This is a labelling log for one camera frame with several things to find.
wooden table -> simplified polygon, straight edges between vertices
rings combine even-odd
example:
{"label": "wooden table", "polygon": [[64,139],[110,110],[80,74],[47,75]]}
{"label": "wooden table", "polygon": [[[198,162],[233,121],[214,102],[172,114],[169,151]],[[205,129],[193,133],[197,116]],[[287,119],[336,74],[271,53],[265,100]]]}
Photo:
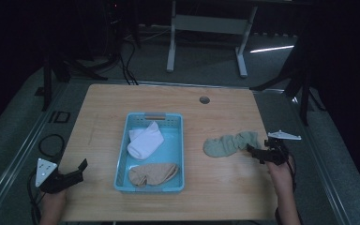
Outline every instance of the wooden table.
{"label": "wooden table", "polygon": [[[200,97],[209,97],[201,104]],[[129,112],[181,113],[185,188],[177,194],[126,194],[113,187]],[[93,84],[60,164],[89,163],[84,181],[69,189],[65,221],[273,219],[277,196],[265,165],[246,151],[209,157],[208,138],[252,130],[267,139],[251,91],[231,88]]]}

human hand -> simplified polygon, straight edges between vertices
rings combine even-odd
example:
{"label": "human hand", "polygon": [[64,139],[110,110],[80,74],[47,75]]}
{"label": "human hand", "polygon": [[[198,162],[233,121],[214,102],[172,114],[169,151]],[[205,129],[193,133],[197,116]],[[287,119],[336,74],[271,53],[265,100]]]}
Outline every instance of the human hand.
{"label": "human hand", "polygon": [[41,193],[42,198],[42,218],[40,225],[56,225],[60,222],[67,202],[67,190],[58,193]]}
{"label": "human hand", "polygon": [[[276,194],[279,195],[289,195],[293,194],[293,178],[292,170],[289,168],[288,163],[282,163],[281,165],[276,165],[273,162],[265,162],[268,167],[268,171],[273,181]],[[289,164],[293,166],[293,158],[289,157]]]}

white stand leg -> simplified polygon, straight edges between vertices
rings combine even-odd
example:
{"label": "white stand leg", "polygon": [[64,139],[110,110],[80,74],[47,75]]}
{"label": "white stand leg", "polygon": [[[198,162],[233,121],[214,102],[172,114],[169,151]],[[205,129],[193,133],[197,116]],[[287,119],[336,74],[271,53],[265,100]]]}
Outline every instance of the white stand leg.
{"label": "white stand leg", "polygon": [[166,66],[166,71],[174,71],[174,57],[176,54],[176,43],[175,43],[175,33],[176,33],[176,1],[172,1],[172,26],[171,26],[171,46],[169,47],[168,54],[168,64]]}
{"label": "white stand leg", "polygon": [[243,34],[241,46],[235,48],[236,61],[238,62],[238,67],[239,67],[239,75],[243,78],[246,78],[248,76],[247,67],[245,65],[245,59],[244,59],[244,49],[248,42],[248,37],[250,34],[250,30],[252,28],[256,11],[257,11],[257,7],[253,7],[250,12],[249,19],[247,20],[247,27],[245,27],[245,32]]}

white light strip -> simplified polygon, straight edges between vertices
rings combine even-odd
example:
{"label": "white light strip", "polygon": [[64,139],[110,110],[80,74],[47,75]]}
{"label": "white light strip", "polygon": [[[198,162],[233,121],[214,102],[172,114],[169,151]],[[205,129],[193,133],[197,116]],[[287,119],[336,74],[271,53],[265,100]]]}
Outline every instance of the white light strip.
{"label": "white light strip", "polygon": [[268,51],[282,50],[282,49],[291,49],[291,48],[293,48],[293,45],[283,46],[283,47],[276,47],[276,48],[269,48],[269,49],[253,50],[253,51],[250,51],[250,53],[261,53],[261,52],[268,52]]}

beige sock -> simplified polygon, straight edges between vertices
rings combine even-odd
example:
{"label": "beige sock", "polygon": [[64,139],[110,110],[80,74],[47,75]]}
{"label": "beige sock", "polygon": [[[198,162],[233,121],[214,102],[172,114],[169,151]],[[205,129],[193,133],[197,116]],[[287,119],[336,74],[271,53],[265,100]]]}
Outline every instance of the beige sock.
{"label": "beige sock", "polygon": [[130,182],[137,187],[160,185],[172,179],[178,172],[175,163],[149,163],[133,167],[129,171]]}

